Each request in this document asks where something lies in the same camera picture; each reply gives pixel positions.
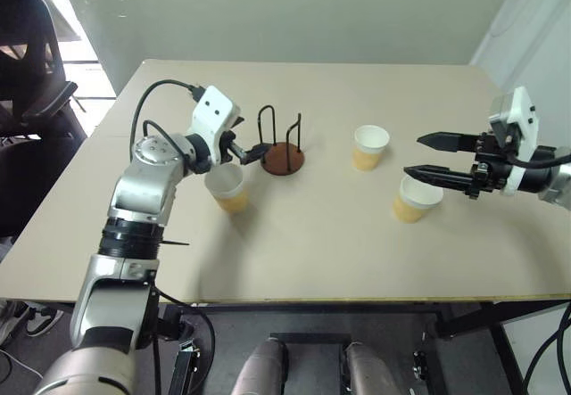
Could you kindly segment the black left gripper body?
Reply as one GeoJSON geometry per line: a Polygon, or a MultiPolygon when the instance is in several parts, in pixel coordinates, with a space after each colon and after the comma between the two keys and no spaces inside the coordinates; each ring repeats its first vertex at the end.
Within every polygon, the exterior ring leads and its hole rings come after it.
{"type": "Polygon", "coordinates": [[[219,139],[219,152],[221,160],[232,160],[230,155],[230,147],[234,140],[236,139],[236,134],[232,130],[224,131],[219,139]]]}

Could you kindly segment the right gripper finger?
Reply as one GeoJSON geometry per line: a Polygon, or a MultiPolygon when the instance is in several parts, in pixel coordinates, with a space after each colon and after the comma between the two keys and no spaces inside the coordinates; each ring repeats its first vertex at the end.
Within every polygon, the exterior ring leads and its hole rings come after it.
{"type": "Polygon", "coordinates": [[[434,132],[420,136],[417,142],[441,152],[475,152],[479,136],[434,132]]]}
{"type": "Polygon", "coordinates": [[[404,167],[408,176],[419,182],[456,191],[466,191],[472,184],[472,176],[435,165],[404,167]]]}

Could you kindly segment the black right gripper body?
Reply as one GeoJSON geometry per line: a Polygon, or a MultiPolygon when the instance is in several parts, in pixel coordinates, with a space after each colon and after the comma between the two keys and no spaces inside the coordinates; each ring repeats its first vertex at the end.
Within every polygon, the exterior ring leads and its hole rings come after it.
{"type": "Polygon", "coordinates": [[[492,193],[507,184],[511,166],[492,133],[483,132],[476,139],[475,162],[469,172],[472,180],[468,197],[477,199],[481,192],[492,193]]]}

